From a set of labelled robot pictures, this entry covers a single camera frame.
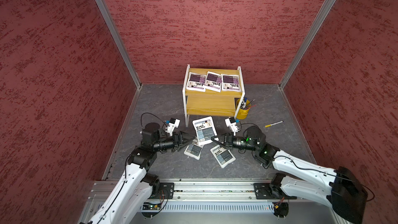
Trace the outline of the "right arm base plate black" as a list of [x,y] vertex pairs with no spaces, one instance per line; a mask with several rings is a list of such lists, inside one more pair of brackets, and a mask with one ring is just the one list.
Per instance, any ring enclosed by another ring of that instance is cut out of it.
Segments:
[[286,195],[279,186],[271,183],[254,183],[254,192],[257,200],[296,200],[297,197]]

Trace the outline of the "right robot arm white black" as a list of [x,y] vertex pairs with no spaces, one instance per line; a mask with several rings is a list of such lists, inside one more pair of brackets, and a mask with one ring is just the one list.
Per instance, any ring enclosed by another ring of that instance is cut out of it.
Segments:
[[347,168],[326,168],[296,158],[269,144],[255,125],[244,136],[226,133],[211,140],[225,149],[249,150],[256,162],[276,169],[278,172],[264,190],[268,197],[280,201],[303,198],[330,207],[347,222],[363,222],[368,192]]

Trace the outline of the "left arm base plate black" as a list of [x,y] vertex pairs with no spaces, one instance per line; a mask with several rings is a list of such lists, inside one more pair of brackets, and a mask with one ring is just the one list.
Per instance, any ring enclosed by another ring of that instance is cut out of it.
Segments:
[[152,187],[152,193],[149,199],[173,199],[174,183],[159,183]]

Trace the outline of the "purple coffee bag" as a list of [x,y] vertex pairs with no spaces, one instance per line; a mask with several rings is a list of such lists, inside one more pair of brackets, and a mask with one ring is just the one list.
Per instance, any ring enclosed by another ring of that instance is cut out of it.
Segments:
[[206,75],[189,72],[186,89],[190,91],[205,92]]
[[215,92],[221,92],[222,77],[220,74],[214,72],[207,72],[204,88]]
[[221,74],[222,77],[222,91],[241,92],[239,76]]

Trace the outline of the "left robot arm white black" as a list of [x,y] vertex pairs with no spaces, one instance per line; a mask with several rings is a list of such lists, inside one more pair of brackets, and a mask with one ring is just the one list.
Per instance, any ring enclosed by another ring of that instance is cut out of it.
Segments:
[[144,203],[151,197],[169,199],[160,189],[159,177],[148,171],[157,153],[181,151],[190,145],[195,135],[182,131],[164,130],[152,122],[142,129],[142,140],[127,157],[124,172],[104,204],[88,221],[89,224],[129,224]]

